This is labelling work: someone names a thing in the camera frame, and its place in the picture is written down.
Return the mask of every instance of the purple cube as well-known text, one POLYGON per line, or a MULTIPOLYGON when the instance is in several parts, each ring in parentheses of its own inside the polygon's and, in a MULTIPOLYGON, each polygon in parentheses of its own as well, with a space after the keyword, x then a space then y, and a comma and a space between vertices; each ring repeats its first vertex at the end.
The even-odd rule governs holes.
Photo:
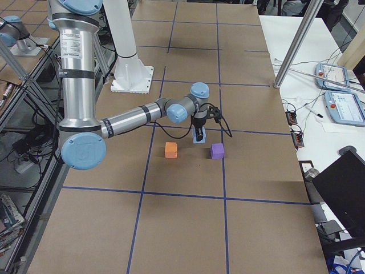
POLYGON ((210 155, 212 159, 224 158, 224 147, 222 143, 212 144, 210 147, 210 155))

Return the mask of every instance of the blue joint cap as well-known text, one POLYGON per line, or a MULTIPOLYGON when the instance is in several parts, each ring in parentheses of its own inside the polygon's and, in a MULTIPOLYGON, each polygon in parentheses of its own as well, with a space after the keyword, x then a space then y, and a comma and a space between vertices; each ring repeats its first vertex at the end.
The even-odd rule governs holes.
POLYGON ((53 30, 58 30, 57 29, 57 27, 56 27, 56 25, 54 24, 54 22, 53 22, 53 20, 51 20, 51 19, 47 19, 48 20, 48 25, 49 25, 49 27, 51 28, 51 29, 53 29, 53 30))
POLYGON ((17 43, 17 40, 14 39, 14 37, 6 34, 6 33, 0 33, 0 39, 7 47, 12 47, 17 43))
POLYGON ((19 23, 22 21, 21 18, 17 15, 9 15, 9 16, 5 16, 3 18, 6 22, 9 22, 9 23, 19 23))
POLYGON ((190 89, 190 93, 195 97, 201 99, 208 99, 209 98, 209 87, 206 83, 197 82, 192 84, 190 89))
POLYGON ((103 0, 58 0, 69 11, 80 15, 93 15, 102 8, 103 0))
POLYGON ((91 132, 75 134, 61 149, 63 161, 76 170, 89 170, 102 162, 107 146, 102 137, 91 132))
POLYGON ((167 117, 171 122, 179 124, 185 121, 188 117, 188 112, 185 107, 180 104, 172 104, 166 110, 167 117))

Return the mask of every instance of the metal frame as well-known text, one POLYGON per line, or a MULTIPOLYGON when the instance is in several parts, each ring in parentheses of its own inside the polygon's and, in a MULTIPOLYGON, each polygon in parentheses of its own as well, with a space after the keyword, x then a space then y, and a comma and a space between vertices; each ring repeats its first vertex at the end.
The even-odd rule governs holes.
POLYGON ((283 83, 287 72, 290 69, 291 64, 293 64, 294 58, 298 53, 299 48, 301 47, 304 38, 306 37, 309 28, 311 27, 314 18, 316 17, 319 9, 321 8, 323 0, 312 0, 309 4, 309 7, 302 19, 302 22, 297 30, 297 33, 294 36, 294 39, 287 51, 285 59, 280 67, 280 70, 275 78, 274 87, 280 88, 283 83))

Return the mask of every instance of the orange cube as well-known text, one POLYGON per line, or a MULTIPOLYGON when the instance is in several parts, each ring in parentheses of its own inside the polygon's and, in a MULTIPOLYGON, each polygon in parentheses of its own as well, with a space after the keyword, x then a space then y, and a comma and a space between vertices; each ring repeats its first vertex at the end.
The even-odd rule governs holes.
POLYGON ((177 143, 166 142, 165 158, 177 158, 177 143))

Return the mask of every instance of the blue tape line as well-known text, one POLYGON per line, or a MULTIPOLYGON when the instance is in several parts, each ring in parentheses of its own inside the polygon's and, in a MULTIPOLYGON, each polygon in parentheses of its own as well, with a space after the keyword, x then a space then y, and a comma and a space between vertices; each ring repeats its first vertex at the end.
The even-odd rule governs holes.
MULTIPOLYGON (((163 82, 162 82, 161 87, 160 87, 160 98, 161 98, 162 89, 163 89, 163 85, 164 85, 165 73, 166 73, 166 67, 164 68, 164 74, 163 74, 163 78, 162 78, 163 79, 163 82)), ((143 195, 144 195, 144 188, 145 188, 146 180, 147 180, 148 166, 149 166, 149 161, 151 159, 151 152, 152 152, 153 139, 155 137, 155 131, 156 131, 156 125, 154 124, 153 125, 153 130, 152 130, 151 142, 149 144, 149 149, 148 149, 148 156, 147 156, 146 168, 145 168, 145 171, 144 171, 143 185, 142 185, 142 190, 141 190, 141 197, 139 199, 139 204, 138 204, 138 211, 137 211, 137 218, 136 218, 136 222, 135 222, 135 229, 133 231, 133 238, 132 238, 131 250, 129 252, 128 266, 127 266, 127 274, 129 274, 129 272, 131 270, 133 250, 134 250, 135 241, 136 241, 137 228, 138 228, 138 223, 139 223, 139 216, 140 216, 141 208, 142 208, 142 200, 143 200, 143 195)))
MULTIPOLYGON (((219 26, 218 26, 218 4, 216 4, 216 19, 217 19, 217 47, 219 47, 219 26)), ((217 51, 218 57, 218 81, 219 81, 219 104, 222 109, 222 91, 221 91, 221 63, 220 63, 220 53, 217 51)), ((221 142, 223 141, 223 130, 221 131, 221 142)), ((227 201, 226 201, 226 176, 225 176, 225 166, 224 158, 222 159, 222 180, 223 180, 223 206, 224 206, 224 234, 225 234, 225 247, 226 247, 226 274, 229 274, 229 246, 228 246, 228 218, 227 218, 227 201)))
MULTIPOLYGON (((162 82, 162 80, 154 79, 153 82, 162 82)), ((188 83, 188 84, 194 84, 194 82, 191 81, 179 81, 179 80, 164 80, 165 82, 169 83, 188 83)), ((268 84, 238 84, 238 83, 220 83, 221 86, 250 86, 250 87, 270 87, 268 84)))
POLYGON ((144 194, 157 195, 157 196, 173 196, 173 197, 186 197, 186 198, 214 199, 214 200, 223 200, 224 199, 223 197, 218 197, 218 196, 165 193, 165 192, 153 192, 153 191, 145 191, 144 194))
POLYGON ((169 52, 170 52, 171 40, 172 40, 172 33, 173 33, 173 27, 174 27, 174 25, 175 25, 175 18, 176 18, 176 11, 177 11, 177 5, 178 5, 178 4, 179 4, 179 3, 178 3, 178 2, 176 2, 175 13, 174 13, 174 15, 173 15, 173 22, 172 22, 172 28, 171 28, 171 33, 170 33, 169 47, 167 48, 167 53, 169 53, 169 52))
MULTIPOLYGON (((105 192, 121 192, 131 194, 142 194, 142 191, 138 190, 117 190, 113 188, 97 188, 97 187, 77 187, 77 186, 63 186, 63 189, 68 190, 90 190, 90 191, 105 191, 105 192)), ((304 202, 290 202, 290 201, 278 201, 278 200, 262 200, 262 199, 247 199, 247 198, 235 198, 235 197, 219 197, 209 195, 194 195, 194 194, 178 194, 178 193, 166 193, 166 192, 153 192, 144 191, 145 195, 156 195, 156 196, 173 196, 173 197, 186 197, 186 198, 200 198, 200 199, 214 199, 214 200, 230 200, 239 202, 254 202, 254 203, 270 203, 270 204, 294 204, 299 206, 311 206, 311 203, 304 202)))
POLYGON ((165 47, 165 46, 148 46, 148 45, 138 45, 137 47, 157 47, 159 49, 178 49, 178 50, 218 50, 218 49, 203 49, 200 47, 165 47))
POLYGON ((242 202, 257 202, 257 203, 270 203, 270 204, 295 204, 299 206, 311 206, 311 203, 304 202, 289 202, 289 201, 277 201, 277 200, 261 200, 261 199, 245 199, 245 198, 232 198, 227 197, 226 200, 230 201, 242 201, 242 202))
POLYGON ((141 192, 137 191, 137 190, 117 190, 117 189, 113 189, 113 188, 74 187, 74 186, 63 186, 62 188, 67 189, 67 190, 93 190, 93 191, 108 191, 108 192, 141 194, 141 192))
POLYGON ((244 50, 247 53, 269 53, 267 50, 244 50))
MULTIPOLYGON (((145 124, 146 127, 153 127, 153 125, 151 124, 145 124)), ((164 126, 165 128, 177 128, 177 129, 182 129, 182 130, 187 130, 188 127, 177 127, 177 126, 164 126)), ((217 129, 217 128, 204 128, 205 130, 208 131, 221 131, 223 132, 223 130, 221 129, 217 129)), ((250 130, 231 130, 232 132, 244 132, 244 133, 251 133, 251 134, 270 134, 270 135, 283 135, 283 136, 291 136, 290 133, 282 133, 282 132, 266 132, 266 131, 250 131, 250 130)))
MULTIPOLYGON (((132 21, 140 21, 140 22, 165 22, 165 23, 186 23, 186 24, 206 24, 206 25, 216 25, 217 23, 207 23, 207 22, 183 22, 183 21, 168 21, 168 20, 142 20, 142 19, 132 19, 132 21)), ((232 25, 232 26, 253 26, 258 27, 261 25, 257 24, 235 24, 235 23, 218 23, 218 25, 232 25)))

